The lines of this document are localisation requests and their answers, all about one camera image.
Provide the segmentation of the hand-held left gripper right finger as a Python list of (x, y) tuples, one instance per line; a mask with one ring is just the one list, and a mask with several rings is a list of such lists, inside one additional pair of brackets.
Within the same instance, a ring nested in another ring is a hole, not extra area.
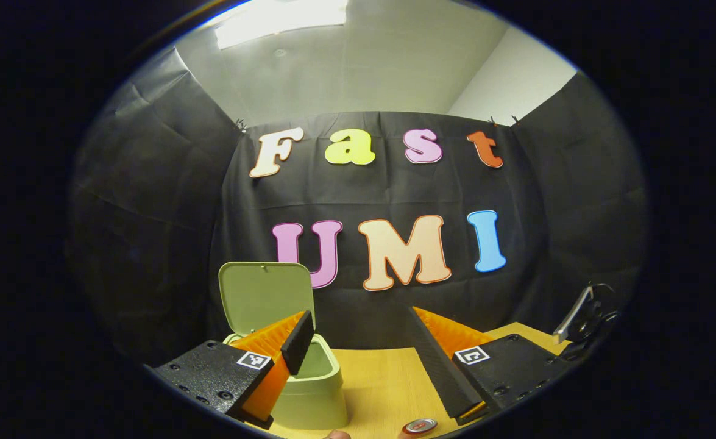
[(459, 425), (520, 405), (572, 362), (522, 334), (491, 337), (419, 307), (408, 309), (414, 350), (448, 416)]

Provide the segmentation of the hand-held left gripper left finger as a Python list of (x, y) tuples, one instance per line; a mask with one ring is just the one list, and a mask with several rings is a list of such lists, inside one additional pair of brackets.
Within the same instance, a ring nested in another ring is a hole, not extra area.
[(206, 341), (146, 372), (177, 396), (268, 430), (314, 334), (313, 315), (301, 311), (237, 341)]

